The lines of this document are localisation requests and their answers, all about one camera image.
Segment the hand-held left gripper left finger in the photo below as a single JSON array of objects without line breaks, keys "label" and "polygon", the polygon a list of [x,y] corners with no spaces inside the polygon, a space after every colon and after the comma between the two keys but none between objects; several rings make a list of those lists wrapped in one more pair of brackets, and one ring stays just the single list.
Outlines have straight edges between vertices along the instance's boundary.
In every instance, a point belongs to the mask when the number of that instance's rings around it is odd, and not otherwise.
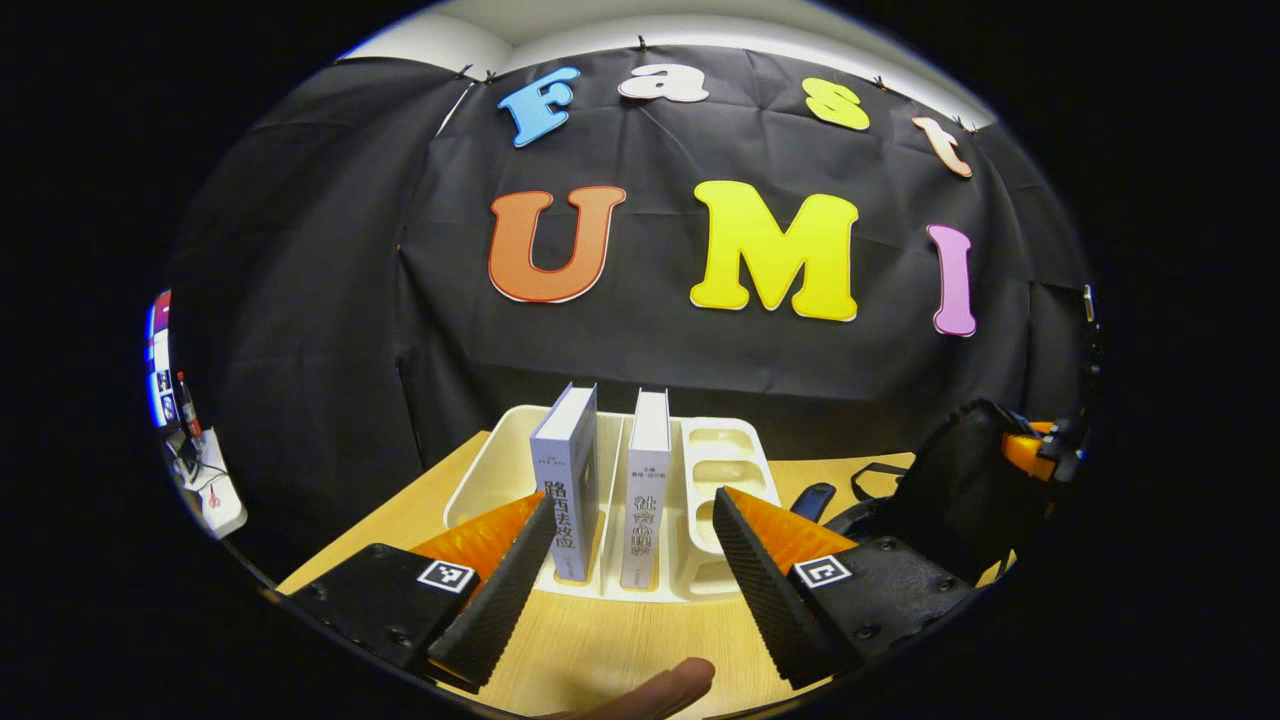
[{"label": "hand-held left gripper left finger", "polygon": [[535,492],[412,550],[367,544],[288,597],[371,656],[476,692],[504,653],[554,538],[553,500]]}]

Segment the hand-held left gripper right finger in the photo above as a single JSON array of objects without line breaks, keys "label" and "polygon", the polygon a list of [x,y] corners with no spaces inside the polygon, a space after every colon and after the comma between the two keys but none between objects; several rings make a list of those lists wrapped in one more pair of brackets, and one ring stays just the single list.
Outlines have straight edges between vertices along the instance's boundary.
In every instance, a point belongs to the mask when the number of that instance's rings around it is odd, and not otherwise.
[{"label": "hand-held left gripper right finger", "polygon": [[977,592],[897,537],[855,542],[730,486],[716,492],[712,524],[772,662],[794,689],[886,664]]}]

